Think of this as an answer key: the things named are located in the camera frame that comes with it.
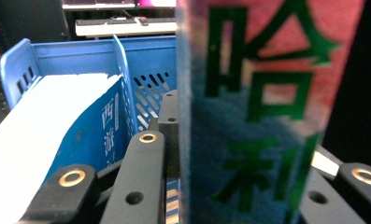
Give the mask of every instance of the green chinese character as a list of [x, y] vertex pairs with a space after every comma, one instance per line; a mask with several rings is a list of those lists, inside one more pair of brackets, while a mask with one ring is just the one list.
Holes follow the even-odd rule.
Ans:
[[[292, 14], [295, 14], [298, 17], [301, 27], [307, 36], [310, 47], [292, 53], [261, 58], [258, 55], [258, 51], [265, 46], [266, 42], [278, 31], [278, 29]], [[338, 45], [336, 43], [324, 38], [324, 36], [322, 36], [317, 30], [310, 17], [306, 0], [286, 0], [269, 25], [267, 25], [262, 32], [246, 45], [245, 57], [254, 60], [256, 59], [258, 61], [303, 59], [313, 57], [316, 58], [316, 61], [314, 62], [316, 65], [329, 64], [329, 53], [337, 47]]]
[[229, 143], [229, 150], [233, 153], [246, 153], [247, 157], [242, 160], [227, 160], [223, 165], [225, 170], [236, 170], [235, 176], [229, 181], [226, 187], [214, 195], [214, 199], [226, 203], [239, 190], [240, 198], [238, 211], [249, 212], [251, 209], [253, 186], [259, 189], [269, 188], [269, 181], [260, 174], [263, 170], [273, 167], [272, 161], [260, 160], [263, 150], [274, 147], [276, 140], [272, 137], [252, 142], [233, 142]]
[[276, 201], [285, 200], [290, 172], [293, 168], [293, 161], [298, 152], [299, 148], [292, 148], [283, 152], [283, 156], [281, 159], [281, 168], [278, 174], [278, 183], [276, 184], [276, 191], [274, 196], [274, 199]]
[[[232, 51], [228, 74], [222, 74], [221, 37], [222, 26], [226, 21], [233, 24]], [[218, 96], [220, 85], [226, 86], [228, 91], [239, 91], [247, 8], [212, 7], [209, 11], [209, 23], [206, 96]]]
[[[263, 116], [288, 115], [291, 119], [302, 119], [310, 87], [311, 73], [254, 73], [250, 88], [247, 121], [258, 121]], [[264, 85], [296, 84], [295, 99], [291, 105], [266, 105], [263, 102]]]
[[298, 167], [298, 174], [293, 187], [290, 189], [290, 201], [289, 209], [286, 214], [285, 223], [290, 223], [293, 214], [298, 210], [301, 203], [302, 195], [304, 193], [305, 184], [307, 182], [307, 176], [310, 170], [310, 164], [313, 160], [314, 151], [317, 143], [319, 142], [320, 135], [314, 134], [306, 139], [305, 150], [302, 154], [301, 164]]

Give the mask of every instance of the package box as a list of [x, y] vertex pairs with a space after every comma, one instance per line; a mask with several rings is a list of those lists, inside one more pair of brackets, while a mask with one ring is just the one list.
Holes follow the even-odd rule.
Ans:
[[183, 221], [297, 219], [363, 3], [179, 1]]
[[121, 81], [45, 76], [23, 95], [0, 124], [0, 222], [17, 221], [59, 168], [80, 163], [100, 171], [123, 158], [129, 136]]

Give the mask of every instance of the metal grommet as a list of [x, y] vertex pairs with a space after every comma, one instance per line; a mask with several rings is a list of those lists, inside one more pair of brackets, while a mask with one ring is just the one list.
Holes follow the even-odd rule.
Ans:
[[[69, 181], [66, 180], [66, 178], [69, 177], [70, 175], [78, 175], [78, 178], [76, 178], [74, 180], [69, 180]], [[82, 180], [85, 178], [85, 176], [86, 176], [86, 173], [82, 170], [72, 170], [72, 171], [67, 172], [62, 177], [60, 177], [59, 184], [62, 187], [76, 186], [78, 183], [82, 182]]]
[[144, 133], [139, 136], [139, 141], [143, 143], [151, 143], [154, 142], [158, 137], [153, 133]]
[[354, 177], [356, 177], [356, 179], [364, 182], [365, 184], [371, 185], [371, 178], [367, 178], [367, 177], [363, 176], [363, 174], [365, 174], [365, 175], [369, 175], [371, 177], [371, 172], [370, 171], [367, 171], [367, 170], [361, 169], [361, 168], [355, 168], [351, 171], [351, 174]]

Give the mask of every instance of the blue plastic basket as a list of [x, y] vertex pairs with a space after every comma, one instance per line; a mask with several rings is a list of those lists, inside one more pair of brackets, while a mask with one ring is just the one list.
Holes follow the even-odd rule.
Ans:
[[[127, 135], [148, 128], [157, 117], [163, 94], [177, 88], [174, 36], [32, 44], [23, 39], [0, 62], [0, 75], [9, 108], [46, 75], [123, 74]], [[121, 148], [124, 155], [126, 148]], [[63, 158], [62, 164], [71, 164]], [[105, 164], [95, 167], [97, 170]]]

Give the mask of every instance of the gradient packaging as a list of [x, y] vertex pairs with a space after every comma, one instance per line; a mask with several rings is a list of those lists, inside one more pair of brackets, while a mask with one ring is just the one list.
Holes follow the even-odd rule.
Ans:
[[178, 1], [181, 222], [297, 220], [363, 3]]

